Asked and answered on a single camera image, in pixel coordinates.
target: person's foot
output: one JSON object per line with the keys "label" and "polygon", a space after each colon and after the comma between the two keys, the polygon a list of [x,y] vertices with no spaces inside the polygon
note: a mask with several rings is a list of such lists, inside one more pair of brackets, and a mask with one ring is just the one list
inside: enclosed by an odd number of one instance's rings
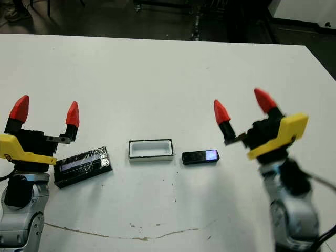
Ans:
{"label": "person's foot", "polygon": [[31,14],[29,13],[28,10],[23,9],[18,11],[17,9],[11,9],[7,14],[5,15],[5,19],[9,22],[16,22],[21,19],[27,19],[31,18]]}

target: shoe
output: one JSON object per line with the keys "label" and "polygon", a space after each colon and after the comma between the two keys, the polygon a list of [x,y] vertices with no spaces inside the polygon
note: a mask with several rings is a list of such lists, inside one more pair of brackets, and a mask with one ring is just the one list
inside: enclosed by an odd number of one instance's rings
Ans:
{"label": "shoe", "polygon": [[6,1],[3,1],[2,5],[0,4],[0,6],[1,6],[0,8],[2,8],[2,13],[4,14],[4,16],[6,16],[7,13],[13,11],[13,9],[15,8],[13,2],[6,2]]}
{"label": "shoe", "polygon": [[11,9],[6,15],[5,19],[9,22],[16,22],[21,19],[27,19],[31,18],[31,14],[29,13],[28,10],[20,10],[18,11],[17,9]]}

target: red fingertip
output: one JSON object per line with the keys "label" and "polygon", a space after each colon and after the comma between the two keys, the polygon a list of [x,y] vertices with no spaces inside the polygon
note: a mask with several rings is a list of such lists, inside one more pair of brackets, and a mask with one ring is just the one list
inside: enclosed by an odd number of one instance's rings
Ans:
{"label": "red fingertip", "polygon": [[218,125],[220,125],[222,122],[228,122],[231,120],[226,109],[218,100],[214,101],[214,105],[215,105],[215,116]]}
{"label": "red fingertip", "polygon": [[256,88],[254,89],[254,94],[256,95],[257,102],[264,113],[268,113],[272,108],[277,107],[277,104],[272,97],[263,90]]}
{"label": "red fingertip", "polygon": [[76,101],[72,102],[71,107],[68,111],[66,124],[74,125],[78,128],[79,126],[79,109]]}
{"label": "red fingertip", "polygon": [[9,114],[11,119],[19,120],[22,123],[25,123],[28,117],[29,110],[29,96],[22,96],[13,106],[12,111]]}

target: black device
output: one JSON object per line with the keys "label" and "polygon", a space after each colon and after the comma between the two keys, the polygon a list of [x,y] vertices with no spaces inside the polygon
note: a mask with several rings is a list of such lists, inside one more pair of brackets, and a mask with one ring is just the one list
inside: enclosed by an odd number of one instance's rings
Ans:
{"label": "black device", "polygon": [[187,164],[214,163],[219,160],[217,150],[183,152],[182,161]]}
{"label": "black device", "polygon": [[54,165],[55,185],[63,188],[103,172],[112,171],[106,147],[69,157]]}

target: dark floor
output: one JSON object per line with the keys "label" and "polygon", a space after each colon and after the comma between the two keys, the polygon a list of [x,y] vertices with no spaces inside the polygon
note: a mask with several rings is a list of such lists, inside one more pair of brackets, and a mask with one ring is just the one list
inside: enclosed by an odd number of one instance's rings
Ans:
{"label": "dark floor", "polygon": [[[143,5],[136,12],[130,0],[51,0],[51,18],[47,15],[47,1],[23,0],[33,18],[10,24],[4,17],[8,6],[2,0],[0,33],[52,34],[143,39],[190,40],[194,30],[197,7],[204,0],[193,3],[194,14],[166,7]],[[313,28],[279,25],[271,21],[273,39],[264,20],[247,24],[249,43],[306,45],[336,79],[336,35],[322,34]],[[199,25],[200,41],[229,41],[222,15],[203,15]]]}

